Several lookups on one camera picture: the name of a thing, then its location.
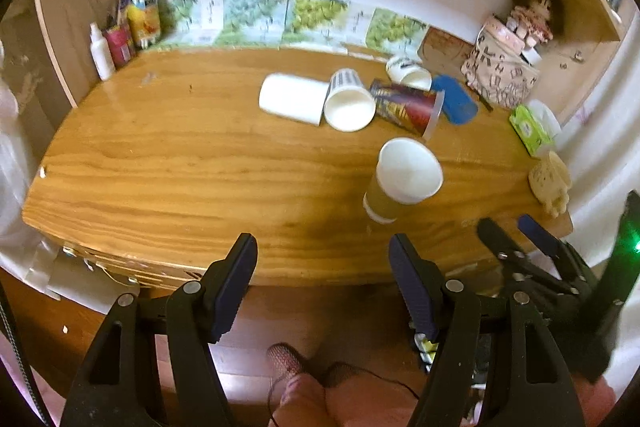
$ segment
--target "black cable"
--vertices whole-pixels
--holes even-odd
[[[365,369],[364,367],[360,367],[359,365],[353,365],[353,363],[335,362],[333,365],[344,365],[344,366],[350,367],[351,369],[354,369],[356,371],[361,371],[363,373],[367,373],[368,375],[371,375],[372,377],[380,378],[380,380],[382,380],[382,381],[385,381],[385,382],[388,382],[388,383],[392,383],[392,384],[396,384],[396,385],[401,385],[407,391],[409,391],[409,393],[414,395],[414,398],[416,400],[420,399],[420,396],[413,389],[411,389],[407,384],[402,383],[399,380],[392,380],[391,378],[380,377],[380,375],[375,374],[373,371],[370,371],[369,369]],[[277,378],[271,384],[271,387],[269,388],[269,394],[267,395],[267,410],[269,411],[269,418],[273,422],[273,425],[275,427],[280,427],[280,426],[278,425],[278,422],[276,422],[276,419],[273,417],[273,410],[271,409],[271,398],[273,397],[273,390],[276,387],[276,385],[278,385],[281,381],[283,381],[286,378],[286,376],[287,375],[284,374],[280,378]]]
[[[38,416],[47,427],[55,427],[55,423],[53,423],[51,415],[49,414],[49,410],[44,404],[44,400],[42,399],[40,390],[38,389],[35,379],[33,378],[33,371],[31,371],[31,366],[28,363],[25,363],[26,357],[24,356],[22,343],[20,341],[20,337],[18,336],[14,314],[11,311],[11,306],[9,306],[9,301],[6,298],[1,282],[0,318],[2,318],[2,324],[4,326],[4,329],[6,330],[6,337],[11,343],[12,349],[14,350],[15,358],[18,362],[18,366],[20,367],[20,373],[22,374],[22,379],[24,380],[24,383],[27,386],[27,390],[29,391],[29,395],[31,396],[31,399],[36,406]]]

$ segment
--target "doll's face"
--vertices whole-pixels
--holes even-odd
[[[551,1],[550,0],[533,0],[529,6],[534,13],[542,17],[545,21],[551,18]]]

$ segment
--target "white paper cup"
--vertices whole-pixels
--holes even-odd
[[[362,205],[371,219],[388,225],[433,196],[443,180],[440,163],[427,147],[410,138],[394,138],[380,150]]]
[[[418,60],[396,55],[386,63],[386,74],[392,82],[428,91],[431,89],[431,73]]]
[[[271,114],[320,125],[328,89],[327,82],[273,73],[262,83],[258,105]]]
[[[338,70],[331,77],[324,102],[324,118],[338,131],[358,131],[373,119],[376,101],[354,70]]]

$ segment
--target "wooden desktop surface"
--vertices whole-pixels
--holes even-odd
[[[392,225],[367,217],[362,196],[378,151],[411,136],[376,117],[342,133],[258,108],[277,71],[329,80],[354,68],[363,82],[384,64],[301,50],[149,52],[98,84],[66,118],[23,209],[29,225],[75,245],[137,261],[204,270],[241,232],[258,241],[254,284],[322,285],[390,279],[386,247],[405,232],[443,271],[495,261],[475,234],[490,216],[526,246],[516,218],[552,233],[570,216],[544,214],[527,183],[536,160],[508,123],[482,105],[469,124],[444,115],[427,146],[444,184]]]

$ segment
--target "cup base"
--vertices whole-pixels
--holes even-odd
[[[369,201],[367,201],[367,195],[365,194],[364,197],[362,198],[362,206],[364,207],[367,216],[369,216],[371,219],[373,219],[376,223],[380,223],[380,225],[390,225],[391,223],[393,223],[396,218],[394,219],[388,219],[388,217],[382,217],[379,216],[378,214],[376,214],[372,208],[369,206]]]

